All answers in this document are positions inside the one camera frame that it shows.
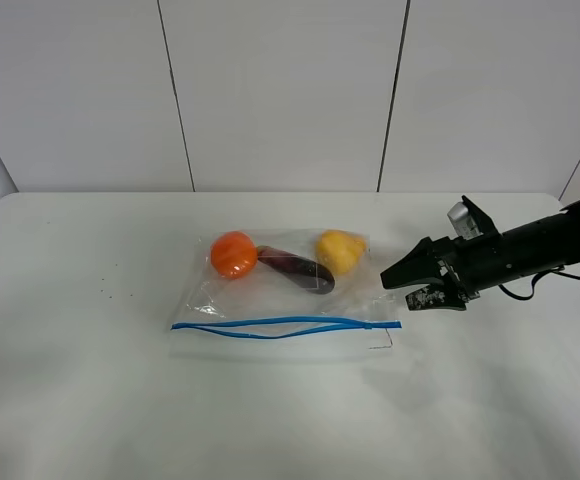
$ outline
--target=robotic arm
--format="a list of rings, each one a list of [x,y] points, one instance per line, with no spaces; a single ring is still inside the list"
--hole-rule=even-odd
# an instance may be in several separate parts
[[[448,212],[458,237],[422,239],[381,274],[383,287],[427,285],[406,296],[410,310],[465,310],[480,290],[558,273],[580,262],[580,201],[561,212],[499,233],[492,219],[463,196]]]

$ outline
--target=toy fruit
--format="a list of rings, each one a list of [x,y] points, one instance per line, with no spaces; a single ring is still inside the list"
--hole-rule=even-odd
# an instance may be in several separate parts
[[[330,270],[313,260],[266,245],[261,245],[257,250],[261,263],[265,263],[309,292],[324,295],[334,288],[334,277]]]
[[[340,230],[323,232],[316,245],[317,260],[335,275],[352,270],[365,250],[366,242],[362,237]]]
[[[257,247],[243,232],[228,232],[212,245],[210,262],[222,277],[240,278],[257,264]]]

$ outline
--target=blue zipper seal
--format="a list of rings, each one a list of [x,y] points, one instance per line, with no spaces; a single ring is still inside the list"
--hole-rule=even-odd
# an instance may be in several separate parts
[[[298,332],[286,333],[283,335],[258,335],[255,333],[230,332],[220,330],[222,328],[251,327],[254,325],[280,325],[284,323],[329,323],[320,327],[308,328]],[[372,330],[376,328],[401,328],[401,322],[362,322],[345,317],[277,317],[262,318],[257,320],[235,320],[229,322],[213,323],[186,323],[179,322],[172,325],[171,330],[180,330],[189,328],[192,330],[201,330],[208,333],[222,335],[232,338],[253,338],[258,340],[276,340],[282,338],[298,337],[301,335],[310,335],[313,333],[333,332],[337,330]]]

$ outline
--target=black cable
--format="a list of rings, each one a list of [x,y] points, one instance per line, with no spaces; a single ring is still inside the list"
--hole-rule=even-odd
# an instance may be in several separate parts
[[[571,273],[564,273],[561,270],[546,270],[545,272],[537,273],[534,277],[532,277],[532,280],[530,281],[530,285],[532,286],[532,293],[528,296],[522,296],[522,295],[517,295],[516,293],[512,293],[510,290],[508,290],[503,285],[499,285],[499,288],[501,289],[501,291],[503,293],[505,293],[509,297],[514,298],[515,300],[521,300],[521,301],[530,300],[532,297],[534,297],[534,288],[537,285],[537,282],[539,280],[541,280],[543,277],[545,277],[546,275],[548,275],[549,273],[554,273],[555,275],[559,275],[559,276],[566,277],[566,278],[572,278],[574,280],[580,281],[580,276],[578,276],[578,275],[572,275]]]

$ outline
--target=eggplant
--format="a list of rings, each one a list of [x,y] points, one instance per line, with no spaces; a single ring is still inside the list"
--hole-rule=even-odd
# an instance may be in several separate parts
[[[330,270],[313,260],[267,245],[257,247],[257,258],[309,292],[325,295],[334,289]]]

